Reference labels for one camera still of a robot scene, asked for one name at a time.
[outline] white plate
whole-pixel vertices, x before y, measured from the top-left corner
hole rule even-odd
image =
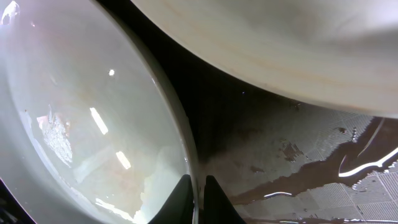
[[[147,223],[196,159],[159,66],[91,1],[0,3],[9,190],[38,223]]]
[[[132,1],[179,44],[245,82],[398,117],[398,1]]]

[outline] white bowl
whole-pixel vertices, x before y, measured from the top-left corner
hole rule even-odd
[[[2,1],[0,15],[9,190],[37,223],[147,223],[196,163],[159,66],[91,1]]]
[[[208,63],[320,106],[398,117],[398,1],[132,0]]]

